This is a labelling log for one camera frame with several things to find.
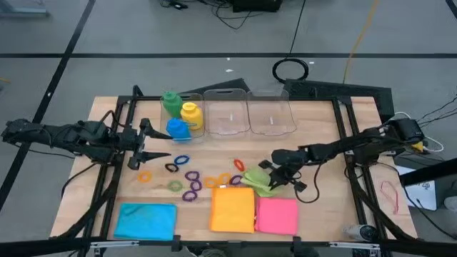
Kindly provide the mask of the pink microfibre cloth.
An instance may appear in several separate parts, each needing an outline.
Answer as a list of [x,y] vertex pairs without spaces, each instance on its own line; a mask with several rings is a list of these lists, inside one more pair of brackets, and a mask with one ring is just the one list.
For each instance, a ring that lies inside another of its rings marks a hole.
[[259,198],[255,231],[295,236],[298,232],[298,204],[292,198]]

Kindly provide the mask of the yellow plastic sports bottle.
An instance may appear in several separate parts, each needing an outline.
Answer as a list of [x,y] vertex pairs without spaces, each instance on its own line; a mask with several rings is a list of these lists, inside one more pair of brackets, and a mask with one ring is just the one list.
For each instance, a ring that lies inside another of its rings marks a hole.
[[182,105],[181,117],[189,125],[191,130],[198,130],[203,126],[203,112],[193,102],[186,102]]

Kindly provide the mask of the black metal table frame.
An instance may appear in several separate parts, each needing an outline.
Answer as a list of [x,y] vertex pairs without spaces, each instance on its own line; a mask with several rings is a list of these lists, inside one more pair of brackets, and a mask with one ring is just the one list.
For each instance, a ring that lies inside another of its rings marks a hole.
[[[295,97],[293,96],[291,101],[330,101],[333,104],[333,110],[335,112],[338,129],[342,130],[342,118],[341,110],[336,106],[336,101],[339,100],[340,96],[334,97]],[[344,96],[343,103],[348,104],[352,108],[351,100],[349,96]],[[138,86],[133,87],[133,93],[130,96],[117,96],[116,97],[116,108],[114,112],[115,118],[119,118],[123,111],[124,105],[130,102],[131,107],[127,114],[127,121],[133,121],[136,104],[139,101],[158,101],[160,96],[144,96]],[[16,161],[19,157],[26,156],[26,148],[22,150],[20,146],[18,154],[14,159],[14,162],[7,174],[5,181],[0,188],[0,210],[3,208],[4,202],[11,190],[14,181],[19,173],[23,161]],[[102,164],[101,171],[99,173],[105,174],[107,166],[111,165],[115,167],[114,177],[111,179],[108,189],[102,192],[102,182],[105,177],[100,178],[96,182],[95,193],[93,203],[91,203],[88,212],[86,212],[79,221],[76,222],[74,234],[70,236],[58,236],[57,238],[50,238],[47,240],[39,241],[17,241],[17,242],[6,242],[0,243],[0,256],[6,257],[33,257],[42,256],[52,253],[61,253],[66,251],[80,251],[86,252],[90,248],[110,248],[110,247],[127,247],[127,246],[170,246],[172,252],[180,251],[184,246],[192,247],[257,247],[257,246],[290,246],[291,251],[296,254],[297,250],[302,248],[310,247],[337,247],[366,249],[372,251],[386,251],[386,252],[398,252],[408,253],[414,255],[428,256],[428,257],[452,257],[452,253],[457,254],[457,243],[440,243],[440,242],[426,242],[416,239],[407,239],[406,236],[402,240],[393,239],[377,239],[373,242],[330,242],[330,241],[301,241],[298,236],[293,237],[292,241],[182,241],[179,235],[174,236],[171,241],[113,241],[107,240],[105,236],[91,236],[91,230],[88,231],[89,235],[83,235],[81,238],[76,237],[76,229],[85,229],[89,225],[93,225],[96,212],[107,202],[105,214],[111,218],[112,209],[114,207],[114,199],[117,194],[119,187],[119,181],[121,176],[121,166],[123,165],[124,157],[122,154],[116,157],[114,164]]]

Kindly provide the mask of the red rubber band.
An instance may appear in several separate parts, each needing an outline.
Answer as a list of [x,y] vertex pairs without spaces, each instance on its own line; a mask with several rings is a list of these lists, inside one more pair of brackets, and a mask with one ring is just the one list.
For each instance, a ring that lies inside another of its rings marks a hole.
[[399,196],[398,191],[393,183],[390,181],[382,181],[380,185],[381,195],[391,205],[392,213],[398,214],[399,212]]

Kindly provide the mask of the large black angular panel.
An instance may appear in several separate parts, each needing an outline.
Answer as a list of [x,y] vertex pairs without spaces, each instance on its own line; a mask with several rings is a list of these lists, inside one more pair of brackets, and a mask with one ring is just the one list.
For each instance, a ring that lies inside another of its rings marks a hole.
[[288,92],[291,98],[319,99],[335,96],[370,96],[376,103],[382,122],[392,118],[395,113],[390,88],[286,79],[283,89]]

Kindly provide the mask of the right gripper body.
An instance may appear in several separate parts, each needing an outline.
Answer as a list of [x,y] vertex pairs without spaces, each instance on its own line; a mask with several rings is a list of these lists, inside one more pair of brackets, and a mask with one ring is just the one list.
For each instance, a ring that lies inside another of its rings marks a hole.
[[280,176],[283,174],[289,176],[290,184],[293,185],[293,189],[295,191],[302,192],[307,188],[307,185],[305,183],[299,181],[299,179],[301,178],[301,172],[299,170],[302,168],[302,166],[296,163],[286,163],[276,168],[270,161],[263,160],[258,164],[258,166],[263,169],[270,169],[271,172],[275,171]]

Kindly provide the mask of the blue plastic sports bottle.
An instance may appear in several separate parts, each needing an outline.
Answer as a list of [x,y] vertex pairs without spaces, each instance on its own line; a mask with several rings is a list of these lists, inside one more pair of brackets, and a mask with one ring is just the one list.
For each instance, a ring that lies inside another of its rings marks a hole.
[[177,143],[189,143],[200,134],[198,129],[195,130],[193,124],[189,124],[177,118],[168,120],[166,131]]

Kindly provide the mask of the clear plastic bin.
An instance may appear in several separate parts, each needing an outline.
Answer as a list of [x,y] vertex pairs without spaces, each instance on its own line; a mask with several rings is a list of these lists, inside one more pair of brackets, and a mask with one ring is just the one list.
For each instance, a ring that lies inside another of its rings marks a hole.
[[[186,102],[195,103],[202,110],[203,116],[204,116],[204,100],[203,100],[203,96],[202,95],[200,95],[200,94],[179,94],[179,93],[177,93],[177,94],[182,98],[183,104],[186,103]],[[161,128],[160,128],[160,131],[162,133],[168,134],[167,131],[166,131],[166,125],[167,125],[168,120],[172,119],[172,117],[170,117],[170,115],[167,113],[165,108],[162,106],[162,100],[161,99],[160,99],[160,103],[161,103]],[[200,131],[200,134],[196,138],[200,138],[200,137],[202,137],[204,135],[204,132],[205,132],[204,122],[203,122],[202,128],[200,128],[199,131]]]
[[251,131],[262,136],[293,133],[297,126],[288,98],[288,92],[283,89],[248,92],[246,103]]
[[206,132],[217,136],[234,136],[251,126],[247,110],[247,93],[243,89],[211,89],[204,92]]

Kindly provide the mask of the blue microfibre cloth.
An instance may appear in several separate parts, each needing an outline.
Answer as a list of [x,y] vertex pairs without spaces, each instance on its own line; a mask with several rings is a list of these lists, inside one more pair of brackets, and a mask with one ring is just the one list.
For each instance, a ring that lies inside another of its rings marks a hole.
[[122,203],[114,238],[171,241],[177,206],[170,203]]

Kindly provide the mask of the black equipment box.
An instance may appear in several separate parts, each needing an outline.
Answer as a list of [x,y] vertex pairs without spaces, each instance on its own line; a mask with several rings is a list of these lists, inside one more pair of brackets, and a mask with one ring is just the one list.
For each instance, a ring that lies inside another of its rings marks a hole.
[[276,12],[280,9],[283,0],[229,0],[233,12],[267,11]]

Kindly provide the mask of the green plastic sports bottle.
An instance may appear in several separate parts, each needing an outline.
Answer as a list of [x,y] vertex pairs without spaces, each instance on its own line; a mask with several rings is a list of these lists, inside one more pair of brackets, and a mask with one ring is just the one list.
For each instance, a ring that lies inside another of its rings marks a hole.
[[181,117],[182,98],[174,91],[166,91],[161,97],[162,106],[172,118]]

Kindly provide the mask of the orange microfibre cloth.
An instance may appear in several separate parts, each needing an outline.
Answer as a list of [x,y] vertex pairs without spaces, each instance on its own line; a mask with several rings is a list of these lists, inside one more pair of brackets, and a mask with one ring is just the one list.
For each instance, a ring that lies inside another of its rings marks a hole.
[[255,195],[252,188],[215,188],[209,228],[213,232],[254,233]]

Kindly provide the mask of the green microfibre cloth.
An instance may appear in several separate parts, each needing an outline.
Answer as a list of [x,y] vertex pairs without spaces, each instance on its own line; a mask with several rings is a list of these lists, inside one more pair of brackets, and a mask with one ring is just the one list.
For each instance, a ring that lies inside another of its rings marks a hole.
[[284,186],[271,188],[271,177],[261,168],[250,168],[244,171],[241,183],[251,187],[260,197],[272,197],[280,194]]

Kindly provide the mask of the grey metal base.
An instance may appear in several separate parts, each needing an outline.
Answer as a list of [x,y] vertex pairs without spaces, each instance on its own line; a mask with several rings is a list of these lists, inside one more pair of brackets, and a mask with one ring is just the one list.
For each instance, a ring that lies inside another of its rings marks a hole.
[[12,5],[9,0],[0,0],[0,17],[46,17],[49,12],[46,9],[17,7]]

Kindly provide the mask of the black bar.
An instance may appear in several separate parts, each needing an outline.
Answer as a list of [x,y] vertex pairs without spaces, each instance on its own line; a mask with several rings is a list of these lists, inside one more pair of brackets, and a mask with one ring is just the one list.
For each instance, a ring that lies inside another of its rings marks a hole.
[[457,158],[437,163],[432,166],[405,173],[399,176],[403,186],[411,186],[427,181],[434,181],[438,178],[457,174]]

